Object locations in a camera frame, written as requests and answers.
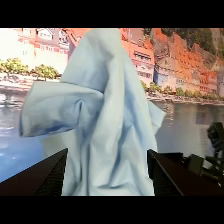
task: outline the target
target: towel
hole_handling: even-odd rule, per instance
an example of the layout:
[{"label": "towel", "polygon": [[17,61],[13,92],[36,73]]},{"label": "towel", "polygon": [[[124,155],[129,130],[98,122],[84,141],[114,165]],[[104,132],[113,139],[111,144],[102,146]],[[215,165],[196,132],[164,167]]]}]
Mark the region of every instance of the towel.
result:
[{"label": "towel", "polygon": [[46,156],[68,148],[62,195],[154,195],[147,150],[165,113],[148,102],[118,29],[93,29],[60,82],[34,82],[20,135],[48,134]]}]

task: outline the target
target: fabric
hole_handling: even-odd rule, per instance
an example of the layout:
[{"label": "fabric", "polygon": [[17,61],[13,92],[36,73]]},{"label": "fabric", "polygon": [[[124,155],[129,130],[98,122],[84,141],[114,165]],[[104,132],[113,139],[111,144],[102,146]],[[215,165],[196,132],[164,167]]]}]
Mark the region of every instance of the fabric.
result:
[{"label": "fabric", "polygon": [[154,195],[147,150],[165,113],[148,102],[118,29],[93,29],[59,83],[35,82],[20,134],[49,134],[46,156],[68,148],[62,195]]}]

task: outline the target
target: river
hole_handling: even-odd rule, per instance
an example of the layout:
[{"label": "river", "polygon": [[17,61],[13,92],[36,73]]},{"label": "river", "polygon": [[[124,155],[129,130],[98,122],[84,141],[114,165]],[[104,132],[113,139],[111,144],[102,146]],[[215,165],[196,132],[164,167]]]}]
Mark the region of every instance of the river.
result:
[{"label": "river", "polygon": [[[0,182],[44,158],[44,137],[19,137],[19,114],[25,96],[26,92],[0,93]],[[154,103],[167,113],[156,134],[159,152],[211,155],[207,128],[212,122],[224,122],[224,107]]]}]

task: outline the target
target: lake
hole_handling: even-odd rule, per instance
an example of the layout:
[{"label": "lake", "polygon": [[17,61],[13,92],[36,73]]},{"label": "lake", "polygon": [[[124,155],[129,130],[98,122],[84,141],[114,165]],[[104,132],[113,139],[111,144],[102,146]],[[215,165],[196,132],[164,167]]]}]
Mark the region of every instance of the lake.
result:
[{"label": "lake", "polygon": [[[26,92],[0,92],[0,182],[44,158],[44,137],[19,137],[19,114],[25,96]],[[224,107],[154,103],[167,113],[156,134],[159,152],[211,155],[207,128],[212,122],[224,122]]]}]

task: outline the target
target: water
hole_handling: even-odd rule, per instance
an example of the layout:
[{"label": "water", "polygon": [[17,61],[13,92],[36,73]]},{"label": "water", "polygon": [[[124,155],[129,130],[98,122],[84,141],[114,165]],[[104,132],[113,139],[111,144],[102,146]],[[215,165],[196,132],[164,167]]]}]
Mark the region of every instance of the water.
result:
[{"label": "water", "polygon": [[[43,137],[19,137],[19,114],[25,96],[26,92],[0,92],[0,182],[44,158]],[[156,134],[159,152],[183,152],[186,156],[212,154],[206,131],[214,121],[224,123],[224,107],[155,104],[167,112]]]}]

